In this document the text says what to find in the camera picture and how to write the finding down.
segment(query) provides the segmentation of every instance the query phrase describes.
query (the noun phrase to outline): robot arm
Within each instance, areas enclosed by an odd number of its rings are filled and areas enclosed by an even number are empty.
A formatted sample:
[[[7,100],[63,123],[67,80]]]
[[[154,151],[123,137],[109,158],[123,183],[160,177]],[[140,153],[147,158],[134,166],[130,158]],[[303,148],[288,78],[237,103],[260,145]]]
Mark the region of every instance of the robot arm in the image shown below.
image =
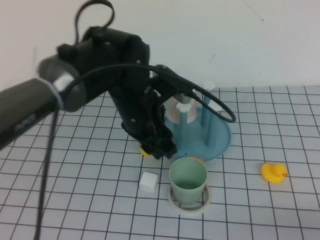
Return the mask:
[[[108,3],[93,0],[84,6],[102,2]],[[0,92],[0,149],[54,110],[57,98],[50,86],[61,96],[62,110],[67,112],[109,91],[123,129],[156,159],[170,158],[177,151],[164,123],[163,103],[171,97],[194,98],[220,118],[235,121],[232,111],[212,94],[163,65],[149,66],[149,57],[149,46],[139,36],[106,26],[90,27],[74,45],[60,45],[56,55],[39,64],[41,81],[34,78]],[[150,77],[150,71],[157,76]],[[193,90],[219,103],[231,118],[215,112]]]

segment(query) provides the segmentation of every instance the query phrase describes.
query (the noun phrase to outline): white grid surface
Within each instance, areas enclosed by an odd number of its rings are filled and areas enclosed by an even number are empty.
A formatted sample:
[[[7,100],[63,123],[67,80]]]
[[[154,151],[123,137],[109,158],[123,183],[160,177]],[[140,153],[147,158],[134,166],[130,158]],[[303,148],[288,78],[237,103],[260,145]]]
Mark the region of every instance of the white grid surface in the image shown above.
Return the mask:
[[[320,87],[228,88],[213,92],[236,114],[229,150],[205,163],[211,199],[186,218],[168,205],[172,160],[140,155],[106,93],[61,112],[42,221],[43,240],[320,239]],[[52,116],[0,151],[0,239],[32,240]],[[265,162],[290,177],[268,184]],[[138,188],[144,171],[156,193]]]

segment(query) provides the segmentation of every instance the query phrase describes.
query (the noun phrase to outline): orange object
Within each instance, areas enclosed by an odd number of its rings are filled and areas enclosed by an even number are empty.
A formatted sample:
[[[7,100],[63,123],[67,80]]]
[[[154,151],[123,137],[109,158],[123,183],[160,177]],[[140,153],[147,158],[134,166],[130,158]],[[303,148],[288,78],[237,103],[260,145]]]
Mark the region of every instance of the orange object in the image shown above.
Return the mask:
[[[191,156],[190,158],[194,158],[194,159],[198,159],[200,162],[204,162],[204,160],[203,159],[201,159],[201,158],[198,158],[198,157],[195,157],[195,156]]]

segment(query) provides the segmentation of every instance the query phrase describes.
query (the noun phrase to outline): small yellow object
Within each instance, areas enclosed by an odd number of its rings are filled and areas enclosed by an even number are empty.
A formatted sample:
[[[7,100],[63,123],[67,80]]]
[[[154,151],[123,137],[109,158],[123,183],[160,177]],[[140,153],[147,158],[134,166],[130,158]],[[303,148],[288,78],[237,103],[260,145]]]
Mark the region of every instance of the small yellow object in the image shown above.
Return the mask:
[[[280,163],[265,163],[261,167],[261,175],[264,180],[279,184],[288,176],[286,167]]]
[[[141,151],[141,155],[143,155],[145,157],[149,157],[150,156],[150,154],[146,153],[145,150],[142,147],[140,147],[140,151]]]

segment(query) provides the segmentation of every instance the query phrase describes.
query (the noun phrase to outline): white wall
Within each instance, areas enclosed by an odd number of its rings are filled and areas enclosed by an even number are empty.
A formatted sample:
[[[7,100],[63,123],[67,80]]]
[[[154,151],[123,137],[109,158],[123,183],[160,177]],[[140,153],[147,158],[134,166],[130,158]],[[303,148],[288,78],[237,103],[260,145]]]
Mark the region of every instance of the white wall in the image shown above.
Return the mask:
[[[84,0],[0,3],[0,89],[33,76],[36,62],[73,43]],[[320,83],[319,0],[111,0],[113,28],[150,44],[151,64],[219,87]],[[90,7],[82,33],[109,17]]]

